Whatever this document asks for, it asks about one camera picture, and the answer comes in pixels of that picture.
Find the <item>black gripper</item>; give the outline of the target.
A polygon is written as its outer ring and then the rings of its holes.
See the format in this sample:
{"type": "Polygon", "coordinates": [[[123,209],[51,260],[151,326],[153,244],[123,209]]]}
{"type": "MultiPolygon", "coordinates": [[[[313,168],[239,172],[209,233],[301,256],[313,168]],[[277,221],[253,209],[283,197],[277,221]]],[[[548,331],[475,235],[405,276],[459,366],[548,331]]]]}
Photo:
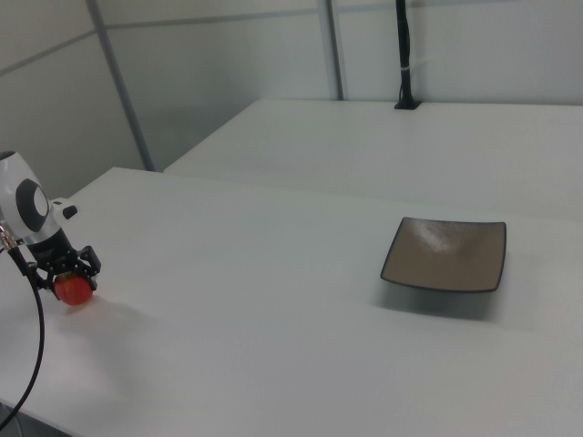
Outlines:
{"type": "Polygon", "coordinates": [[[85,279],[89,287],[97,290],[97,275],[101,271],[101,261],[91,246],[76,251],[64,230],[36,243],[26,243],[35,262],[27,262],[27,277],[38,290],[47,290],[60,300],[56,293],[55,276],[48,273],[45,277],[38,273],[38,268],[45,272],[74,272],[85,279]]]}

